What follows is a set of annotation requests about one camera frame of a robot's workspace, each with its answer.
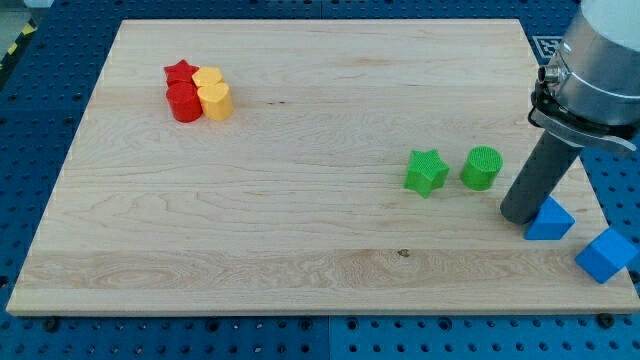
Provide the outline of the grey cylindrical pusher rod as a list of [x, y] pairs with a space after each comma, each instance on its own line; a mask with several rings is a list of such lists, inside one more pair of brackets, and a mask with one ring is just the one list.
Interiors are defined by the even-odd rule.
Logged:
[[503, 217], [517, 225], [532, 221], [581, 150], [545, 131], [501, 202]]

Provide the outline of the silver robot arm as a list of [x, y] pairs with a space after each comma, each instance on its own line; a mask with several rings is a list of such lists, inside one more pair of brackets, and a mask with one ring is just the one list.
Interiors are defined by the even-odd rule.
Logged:
[[504, 197], [512, 223], [532, 221], [580, 152], [626, 157], [639, 132], [639, 3], [580, 3], [551, 60], [538, 70], [529, 122], [543, 133]]

